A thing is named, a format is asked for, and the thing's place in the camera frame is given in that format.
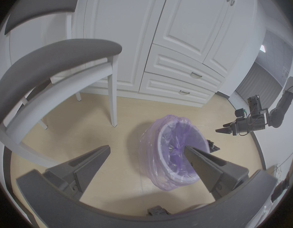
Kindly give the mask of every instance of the gray chair seat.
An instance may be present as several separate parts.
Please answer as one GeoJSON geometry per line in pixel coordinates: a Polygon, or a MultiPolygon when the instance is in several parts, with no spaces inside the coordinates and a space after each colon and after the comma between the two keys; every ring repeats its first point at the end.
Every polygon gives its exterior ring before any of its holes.
{"type": "Polygon", "coordinates": [[[12,8],[5,34],[18,25],[43,15],[58,12],[75,12],[78,0],[19,0],[12,8]]]}
{"type": "Polygon", "coordinates": [[[47,45],[20,58],[0,80],[0,124],[30,89],[51,76],[121,51],[118,43],[108,40],[72,39],[47,45]]]}

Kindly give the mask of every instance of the wooden floor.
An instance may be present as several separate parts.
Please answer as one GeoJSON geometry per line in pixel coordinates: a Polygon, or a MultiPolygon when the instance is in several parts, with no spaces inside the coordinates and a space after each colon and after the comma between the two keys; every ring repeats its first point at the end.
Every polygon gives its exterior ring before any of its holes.
{"type": "MultiPolygon", "coordinates": [[[[81,93],[81,97],[82,101],[78,102],[72,96],[53,109],[43,119],[48,129],[35,125],[23,142],[61,162],[109,145],[110,156],[80,200],[93,207],[118,214],[145,216],[147,209],[156,205],[176,213],[192,205],[214,201],[201,180],[164,192],[140,174],[139,138],[156,119],[167,114],[189,118],[206,139],[220,147],[213,153],[215,156],[247,167],[249,175],[262,168],[250,135],[232,136],[215,132],[222,124],[235,119],[232,105],[218,95],[214,95],[202,108],[118,97],[118,125],[115,128],[110,124],[107,96],[81,93]]],[[[41,173],[45,171],[44,167],[12,154],[12,187],[29,210],[15,179],[31,169],[38,169],[41,173]]],[[[36,220],[40,227],[44,227],[37,217],[36,220]]]]}

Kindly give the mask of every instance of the trash can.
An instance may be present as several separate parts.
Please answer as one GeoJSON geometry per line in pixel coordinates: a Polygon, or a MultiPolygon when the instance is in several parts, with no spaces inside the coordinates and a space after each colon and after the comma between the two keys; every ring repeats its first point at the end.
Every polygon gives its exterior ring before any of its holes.
{"type": "Polygon", "coordinates": [[[156,120],[140,139],[142,172],[164,191],[195,183],[199,177],[183,154],[186,145],[210,152],[208,141],[189,119],[167,115],[156,120]]]}

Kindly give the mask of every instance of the ceiling light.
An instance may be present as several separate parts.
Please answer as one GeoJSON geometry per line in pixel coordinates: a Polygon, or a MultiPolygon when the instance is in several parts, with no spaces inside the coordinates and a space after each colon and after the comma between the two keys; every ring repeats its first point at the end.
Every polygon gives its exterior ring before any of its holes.
{"type": "Polygon", "coordinates": [[[265,47],[263,45],[261,45],[260,50],[266,52],[265,47]]]}

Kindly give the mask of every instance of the white cabinet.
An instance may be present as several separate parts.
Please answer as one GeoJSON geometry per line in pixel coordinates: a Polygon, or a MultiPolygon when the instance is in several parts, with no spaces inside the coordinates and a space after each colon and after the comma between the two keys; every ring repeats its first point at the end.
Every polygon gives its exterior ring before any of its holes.
{"type": "Polygon", "coordinates": [[[198,107],[202,107],[214,95],[214,92],[202,87],[146,72],[143,74],[139,92],[196,102],[198,104],[195,106],[198,107]]]}
{"type": "Polygon", "coordinates": [[[217,92],[224,82],[224,77],[202,63],[154,44],[148,56],[145,72],[182,80],[214,92],[217,92]]]}
{"type": "Polygon", "coordinates": [[[231,4],[203,62],[224,77],[245,49],[257,13],[257,0],[235,0],[234,3],[231,0],[231,4]]]}
{"type": "MultiPolygon", "coordinates": [[[[117,88],[138,91],[165,0],[88,0],[84,38],[112,40],[122,46],[117,88]]],[[[107,87],[103,79],[93,84],[107,87]]]]}
{"type": "Polygon", "coordinates": [[[229,6],[230,0],[167,0],[153,43],[202,63],[229,6]]]}

